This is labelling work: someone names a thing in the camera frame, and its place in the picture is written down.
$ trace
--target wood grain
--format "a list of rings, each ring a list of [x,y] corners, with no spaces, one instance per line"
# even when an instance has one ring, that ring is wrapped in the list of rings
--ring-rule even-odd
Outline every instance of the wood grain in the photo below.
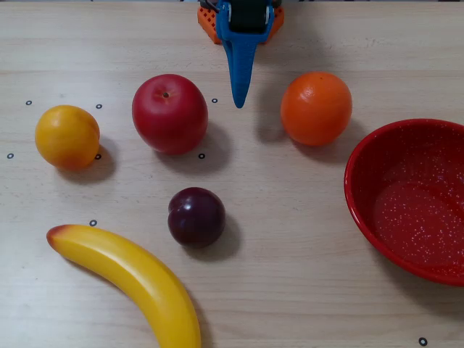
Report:
[[[459,4],[290,4],[238,110],[195,4],[0,4],[0,347],[157,347],[124,294],[46,243],[50,227],[92,219],[181,278],[204,348],[413,348],[421,336],[462,347],[463,290],[380,257],[342,184],[350,152],[377,127],[464,121],[463,32]],[[321,149],[295,147],[279,121],[284,89],[310,70],[336,73],[354,99],[348,129]],[[183,157],[154,154],[133,127],[135,90],[161,73],[186,76],[208,101],[208,135]],[[83,173],[56,171],[36,151],[37,120],[57,104],[99,122],[102,159]],[[167,230],[169,199],[188,186],[214,191],[228,211],[225,235],[204,252],[187,253]]]

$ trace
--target banana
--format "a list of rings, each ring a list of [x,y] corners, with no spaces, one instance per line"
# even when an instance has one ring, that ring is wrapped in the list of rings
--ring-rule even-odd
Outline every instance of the banana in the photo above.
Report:
[[[145,314],[160,348],[201,348],[194,306],[182,283],[154,255],[95,227],[62,225],[46,235],[63,257],[111,281]]]

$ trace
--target red bowl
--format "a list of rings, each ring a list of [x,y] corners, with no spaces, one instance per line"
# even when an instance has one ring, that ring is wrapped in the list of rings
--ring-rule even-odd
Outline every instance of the red bowl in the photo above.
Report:
[[[464,126],[404,120],[366,136],[345,197],[369,242],[417,276],[464,286]]]

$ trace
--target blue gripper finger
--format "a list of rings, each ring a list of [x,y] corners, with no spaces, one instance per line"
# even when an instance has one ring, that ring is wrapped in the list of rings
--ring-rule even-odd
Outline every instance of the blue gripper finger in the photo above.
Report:
[[[245,104],[252,79],[254,53],[257,45],[266,42],[274,21],[272,0],[269,0],[269,20],[264,33],[237,33],[229,28],[230,3],[219,0],[216,20],[218,38],[223,42],[231,75],[233,102],[240,109]]]

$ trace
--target banana tip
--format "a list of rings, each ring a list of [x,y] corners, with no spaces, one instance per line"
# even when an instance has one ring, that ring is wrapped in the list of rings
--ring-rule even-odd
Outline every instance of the banana tip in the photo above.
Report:
[[[65,228],[66,228],[67,225],[61,225],[61,226],[57,226],[57,227],[53,227],[50,229],[50,231],[47,232],[46,234],[46,240],[48,241],[48,243],[50,244],[50,246],[54,249],[53,247],[53,240],[54,240],[54,237],[61,233]]]

